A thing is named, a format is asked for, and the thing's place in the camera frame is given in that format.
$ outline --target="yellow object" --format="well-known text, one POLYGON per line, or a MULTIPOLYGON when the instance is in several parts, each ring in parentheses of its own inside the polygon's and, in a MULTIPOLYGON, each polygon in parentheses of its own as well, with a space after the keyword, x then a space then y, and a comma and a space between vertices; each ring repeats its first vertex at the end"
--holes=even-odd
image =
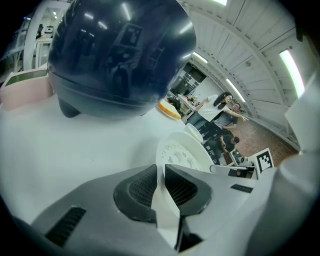
POLYGON ((160 103, 158 104, 158 108, 170 117, 173 117, 178 120, 181 119, 181 116, 179 115, 176 108, 169 102, 166 102, 164 99, 160 101, 160 103))

